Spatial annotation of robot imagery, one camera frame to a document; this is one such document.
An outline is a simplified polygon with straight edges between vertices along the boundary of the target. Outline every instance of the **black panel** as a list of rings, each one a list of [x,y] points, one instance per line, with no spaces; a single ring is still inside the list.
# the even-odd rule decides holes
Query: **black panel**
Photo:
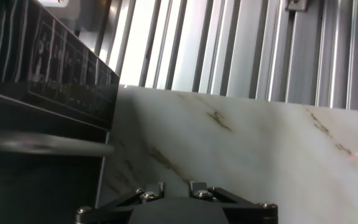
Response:
[[[106,138],[103,129],[1,99],[0,129]],[[0,152],[0,223],[73,223],[78,207],[95,203],[101,159]]]
[[[39,3],[0,0],[0,95],[110,129],[118,84]]]

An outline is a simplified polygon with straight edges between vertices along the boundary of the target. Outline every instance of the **white marble surface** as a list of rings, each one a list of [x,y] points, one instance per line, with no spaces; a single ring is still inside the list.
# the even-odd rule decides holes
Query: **white marble surface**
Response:
[[[358,223],[358,111],[129,86],[111,136],[101,203],[190,179],[274,202],[280,223]]]

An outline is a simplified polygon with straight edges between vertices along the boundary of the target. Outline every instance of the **metal wall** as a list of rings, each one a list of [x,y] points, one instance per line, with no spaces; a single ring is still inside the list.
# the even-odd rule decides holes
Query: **metal wall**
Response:
[[[112,0],[100,57],[124,85],[358,110],[358,0],[285,2]]]

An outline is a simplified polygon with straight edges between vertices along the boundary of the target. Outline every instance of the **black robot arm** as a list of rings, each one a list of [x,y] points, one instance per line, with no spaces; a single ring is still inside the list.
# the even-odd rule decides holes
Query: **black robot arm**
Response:
[[[188,197],[165,197],[165,183],[149,184],[105,206],[78,209],[76,223],[278,223],[278,207],[251,203],[219,187],[191,182]]]

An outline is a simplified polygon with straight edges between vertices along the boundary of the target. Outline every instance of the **bolt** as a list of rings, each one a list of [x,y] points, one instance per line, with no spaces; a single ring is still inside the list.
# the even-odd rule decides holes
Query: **bolt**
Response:
[[[83,207],[81,207],[81,208],[79,208],[79,209],[77,210],[77,213],[78,213],[78,214],[84,214],[84,213],[87,213],[87,212],[90,212],[90,211],[92,211],[92,208],[91,208],[91,207],[89,207],[89,206],[83,206]]]
[[[197,191],[196,196],[198,198],[206,198],[206,197],[212,196],[212,194],[209,193],[207,190],[199,190],[199,191]]]
[[[143,189],[141,189],[141,188],[138,188],[138,189],[136,189],[136,193],[137,193],[137,194],[144,193],[144,190],[143,190]]]
[[[277,205],[274,203],[262,203],[260,202],[259,205],[263,208],[277,208]]]

